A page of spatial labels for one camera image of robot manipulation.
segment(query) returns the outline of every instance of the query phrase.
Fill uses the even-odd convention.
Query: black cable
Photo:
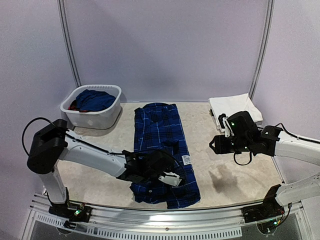
[[[246,164],[241,164],[241,163],[238,163],[237,160],[236,160],[236,153],[233,154],[233,160],[236,164],[240,165],[240,166],[245,166],[245,165],[248,165],[249,163],[251,163],[252,161],[252,151],[249,153],[249,162],[247,162]]]
[[[133,151],[133,152],[129,152],[129,154],[139,154],[139,153],[146,153],[148,151],[155,151],[155,150],[159,150],[158,148],[150,148],[150,149],[146,149],[146,150],[140,150],[140,151]],[[122,152],[110,152],[110,154],[112,155],[126,155],[128,153],[122,153]]]
[[[100,150],[100,151],[102,151],[102,152],[104,152],[104,153],[110,154],[109,151],[107,151],[107,150],[105,150],[105,149],[103,149],[103,148],[101,148],[101,147],[95,146],[95,145],[93,145],[93,144],[91,144],[91,143],[89,143],[89,142],[83,141],[83,140],[81,140],[81,139],[75,138],[74,136],[71,136],[71,135],[67,134],[64,130],[62,130],[61,128],[59,128],[59,127],[58,127],[57,125],[55,125],[52,121],[50,121],[49,119],[47,119],[47,118],[45,118],[45,117],[41,117],[41,116],[40,116],[40,117],[36,117],[36,118],[32,119],[30,122],[28,122],[28,124],[24,127],[24,130],[23,130],[23,132],[22,132],[22,138],[21,138],[21,140],[22,140],[22,147],[23,147],[23,150],[25,151],[25,153],[26,153],[28,156],[30,155],[30,153],[28,152],[28,150],[27,150],[27,148],[26,148],[26,146],[25,146],[25,134],[26,134],[26,130],[28,129],[28,127],[30,126],[30,124],[32,124],[33,122],[38,121],[38,120],[44,120],[44,121],[50,123],[50,124],[51,124],[52,126],[54,126],[56,129],[58,129],[63,135],[66,135],[68,138],[71,138],[72,140],[78,141],[78,142],[83,143],[83,144],[85,144],[85,145],[88,145],[88,146],[90,146],[90,147],[92,147],[92,148],[98,149],[98,150]],[[124,155],[124,154],[123,154],[123,153],[115,153],[115,155]]]
[[[58,128],[52,121],[50,121],[49,119],[45,118],[45,117],[36,117],[34,119],[32,119],[30,122],[28,122],[28,124],[24,127],[23,129],[23,132],[22,132],[22,137],[21,137],[21,140],[22,140],[22,147],[23,147],[23,150],[25,151],[25,153],[29,156],[29,152],[25,146],[25,134],[26,134],[26,130],[28,129],[28,127],[30,126],[30,124],[32,124],[33,122],[37,121],[37,120],[44,120],[48,123],[50,123],[51,125],[53,125],[55,128]]]
[[[288,214],[285,216],[284,220],[281,221],[278,225],[275,225],[274,227],[269,228],[269,230],[272,230],[272,229],[279,227],[281,224],[283,224],[287,220],[287,218],[289,217],[290,211],[291,211],[291,207],[292,207],[292,203],[289,203],[288,204],[289,211],[288,211]]]
[[[280,220],[282,222],[284,220],[285,212],[281,210],[281,214],[282,214],[282,216],[281,216]]]
[[[275,125],[275,127],[281,125],[284,132],[287,133],[288,135],[290,135],[291,137],[294,137],[296,139],[300,139],[300,140],[303,140],[303,141],[306,141],[306,142],[310,142],[310,143],[314,143],[314,144],[320,144],[320,141],[316,141],[316,140],[313,140],[313,139],[307,139],[307,138],[304,138],[304,137],[298,137],[297,135],[294,135],[293,133],[289,132],[285,126],[282,124],[282,122],[278,123],[277,125]]]

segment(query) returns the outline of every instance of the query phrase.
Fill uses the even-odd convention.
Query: green led light
[[[81,213],[81,210],[77,210],[77,211],[75,211],[75,213],[74,213],[74,215],[78,215],[79,213]]]

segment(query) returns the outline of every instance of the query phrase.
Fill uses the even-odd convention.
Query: clothing tag
[[[189,156],[189,155],[184,155],[184,156],[182,156],[182,160],[183,160],[183,165],[191,164],[190,156]]]

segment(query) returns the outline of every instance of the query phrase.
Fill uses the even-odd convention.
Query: table surface
[[[135,109],[147,103],[122,103],[116,124],[106,130],[76,127],[84,139],[112,149],[133,151]],[[200,190],[200,202],[189,208],[208,208],[261,200],[271,186],[281,184],[271,157],[258,154],[246,166],[235,164],[232,153],[216,155],[209,142],[221,133],[216,129],[207,102],[176,102],[186,138],[191,163]],[[246,163],[249,154],[237,155]],[[166,209],[165,202],[137,203],[129,189],[130,182],[118,180],[100,170],[74,162],[59,161],[58,170],[69,189],[71,200],[105,206]]]

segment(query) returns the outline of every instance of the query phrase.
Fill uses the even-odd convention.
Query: metal frame
[[[242,236],[241,227],[256,224],[244,222],[241,213],[244,205],[183,210],[129,209],[94,204],[88,206],[93,208],[90,222],[78,223],[72,232],[114,240],[231,239]],[[36,221],[70,231],[63,227],[66,219],[49,214],[49,207],[50,202],[46,196],[34,195],[22,240],[30,239]],[[301,202],[292,205],[291,213],[296,216],[302,239],[312,239]]]
[[[265,16],[264,29],[263,29],[259,57],[258,57],[258,61],[256,63],[251,87],[249,90],[249,98],[251,100],[253,99],[256,88],[257,88],[260,72],[261,72],[263,61],[264,61],[265,54],[266,54],[267,43],[268,43],[268,38],[269,38],[269,33],[270,33],[270,28],[271,28],[271,20],[272,20],[272,15],[274,12],[274,5],[275,5],[275,0],[268,0],[268,7],[267,7],[267,11],[266,11],[266,16]]]
[[[66,48],[66,53],[68,55],[68,59],[70,62],[70,67],[71,67],[74,83],[75,83],[76,87],[78,88],[82,84],[81,84],[81,80],[79,77],[79,73],[78,73],[78,69],[77,69],[77,65],[76,65],[76,60],[75,60],[75,56],[74,56],[74,51],[72,48],[71,38],[70,38],[70,34],[69,34],[65,1],[64,0],[57,0],[57,3],[58,3],[58,10],[59,10],[59,15],[60,15],[61,28],[62,28],[64,44],[65,44],[65,48]]]

